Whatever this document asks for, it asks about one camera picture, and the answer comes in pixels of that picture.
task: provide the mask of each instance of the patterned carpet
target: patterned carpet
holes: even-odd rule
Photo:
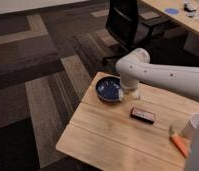
[[[0,16],[0,170],[95,170],[56,142],[117,42],[107,0]]]

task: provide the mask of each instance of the office chair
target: office chair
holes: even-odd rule
[[[120,43],[120,50],[124,49],[124,53],[118,56],[104,57],[102,64],[105,65],[107,60],[118,59],[126,55],[137,46],[142,47],[149,42],[153,29],[168,21],[167,17],[161,16],[140,22],[136,0],[110,0],[106,29]]]

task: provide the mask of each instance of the table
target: table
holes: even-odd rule
[[[99,72],[89,86],[56,149],[102,170],[182,171],[185,159],[169,140],[169,126],[199,113],[199,103],[144,84],[140,100],[99,100]],[[130,118],[135,106],[156,114],[153,125]]]
[[[183,10],[182,0],[141,0],[144,4],[154,8],[155,10],[168,15],[172,20],[178,24],[184,26],[189,31],[197,34],[199,36],[199,20],[189,18],[186,16],[186,12]],[[189,0],[193,7],[198,7],[198,0]],[[177,15],[170,15],[164,10],[166,8],[175,8],[179,10]]]

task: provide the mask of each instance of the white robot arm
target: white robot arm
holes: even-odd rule
[[[123,91],[134,91],[139,81],[199,101],[199,68],[149,64],[150,56],[138,48],[121,58],[116,69]]]

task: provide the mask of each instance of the desk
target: desk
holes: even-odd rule
[[[199,20],[195,20],[186,16],[186,12],[183,10],[182,0],[141,0],[146,5],[168,15],[178,24],[184,26],[189,31],[197,34],[199,36]],[[193,7],[198,6],[198,0],[189,1]],[[177,15],[170,15],[164,10],[166,8],[175,8],[179,10]]]
[[[182,171],[185,159],[169,140],[169,125],[199,113],[199,103],[139,84],[141,100],[104,103],[95,92],[99,72],[56,149],[102,170]],[[154,125],[129,117],[131,108],[156,114]]]

